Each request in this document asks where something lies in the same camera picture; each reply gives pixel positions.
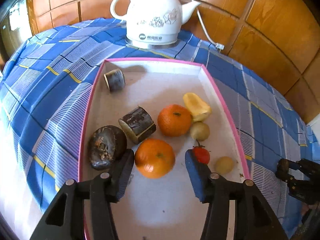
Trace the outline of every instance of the electric kettle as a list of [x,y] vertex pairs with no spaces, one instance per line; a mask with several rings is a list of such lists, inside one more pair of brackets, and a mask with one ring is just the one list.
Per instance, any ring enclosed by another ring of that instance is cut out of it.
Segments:
[[197,1],[181,5],[179,0],[130,0],[127,14],[119,16],[115,12],[118,1],[111,2],[111,15],[126,21],[127,43],[143,49],[174,46],[181,25],[200,4]]

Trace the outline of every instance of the kettle spout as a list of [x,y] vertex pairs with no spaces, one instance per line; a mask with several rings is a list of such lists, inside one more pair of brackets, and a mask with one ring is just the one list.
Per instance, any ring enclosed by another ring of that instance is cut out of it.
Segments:
[[200,2],[192,1],[182,5],[182,24],[185,24],[191,17],[195,8],[200,4]]

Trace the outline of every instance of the white power cord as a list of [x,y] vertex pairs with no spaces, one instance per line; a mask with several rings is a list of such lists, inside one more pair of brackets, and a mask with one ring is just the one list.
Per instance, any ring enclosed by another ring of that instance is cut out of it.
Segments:
[[198,15],[202,30],[203,30],[205,36],[207,37],[208,41],[210,41],[218,50],[220,50],[220,51],[223,50],[224,49],[224,45],[222,45],[220,43],[216,43],[210,38],[210,36],[209,36],[209,34],[207,32],[207,29],[204,26],[204,23],[203,23],[203,20],[202,20],[202,17],[200,15],[200,12],[199,12],[198,8],[197,8],[197,15]]

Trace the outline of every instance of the kettle base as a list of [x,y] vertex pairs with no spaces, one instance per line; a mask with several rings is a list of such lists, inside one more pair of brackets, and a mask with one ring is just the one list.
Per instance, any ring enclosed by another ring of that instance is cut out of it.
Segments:
[[125,38],[125,42],[133,47],[137,47],[140,49],[167,49],[167,48],[175,47],[178,44],[178,41],[176,41],[171,44],[156,45],[156,44],[150,44],[150,43],[146,43],[146,42],[142,42],[142,41],[132,41],[128,37]]

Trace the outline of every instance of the white tray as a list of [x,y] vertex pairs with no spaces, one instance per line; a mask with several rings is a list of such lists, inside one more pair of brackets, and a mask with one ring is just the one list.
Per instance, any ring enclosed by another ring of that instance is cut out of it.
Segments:
[[[111,94],[107,90],[103,73],[115,68],[123,71],[126,87]],[[184,61],[129,58],[105,61],[97,74],[84,119],[79,181],[92,179],[101,173],[91,168],[87,156],[87,143],[95,130],[104,125],[120,127],[118,119],[137,106],[143,107],[156,122],[159,112],[165,106],[183,106],[182,97],[187,92],[198,94],[212,108],[212,114],[205,121],[211,134],[203,142],[206,149],[211,151],[208,164],[211,171],[214,171],[213,164],[219,157],[229,156],[236,162],[236,166],[225,178],[236,182],[249,178],[232,117],[207,69],[203,65]],[[176,163],[173,170],[160,179],[147,179],[133,166],[131,182],[124,197],[119,203],[111,204],[119,239],[200,239],[208,204],[201,204],[195,197],[184,161],[185,152],[196,145],[195,141],[188,134],[178,138],[165,137],[159,129],[151,137],[162,139],[172,146]],[[135,151],[137,146],[128,140],[128,148]],[[90,206],[87,202],[85,220],[86,237],[93,239]]]

